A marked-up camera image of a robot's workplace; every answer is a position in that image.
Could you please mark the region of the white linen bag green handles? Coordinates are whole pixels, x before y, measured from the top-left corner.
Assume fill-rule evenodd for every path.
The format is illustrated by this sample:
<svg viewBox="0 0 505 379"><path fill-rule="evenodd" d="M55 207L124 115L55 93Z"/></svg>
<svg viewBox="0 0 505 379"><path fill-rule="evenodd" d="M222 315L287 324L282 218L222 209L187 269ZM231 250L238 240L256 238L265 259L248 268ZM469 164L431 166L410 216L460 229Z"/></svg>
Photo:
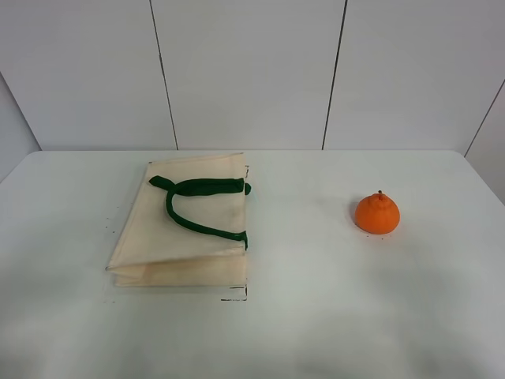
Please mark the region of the white linen bag green handles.
<svg viewBox="0 0 505 379"><path fill-rule="evenodd" d="M106 270L118 287L247 283L242 153L150 162Z"/></svg>

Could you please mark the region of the orange mandarin with stem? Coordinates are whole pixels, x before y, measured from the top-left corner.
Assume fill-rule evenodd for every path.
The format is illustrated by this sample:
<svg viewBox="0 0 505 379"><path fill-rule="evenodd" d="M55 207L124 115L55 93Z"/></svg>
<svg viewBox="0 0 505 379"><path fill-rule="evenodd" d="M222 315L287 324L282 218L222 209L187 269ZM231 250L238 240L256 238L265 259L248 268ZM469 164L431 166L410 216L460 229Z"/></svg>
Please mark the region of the orange mandarin with stem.
<svg viewBox="0 0 505 379"><path fill-rule="evenodd" d="M382 190L364 197L354 211L354 222L368 233L385 235L400 223L401 213L397 204Z"/></svg>

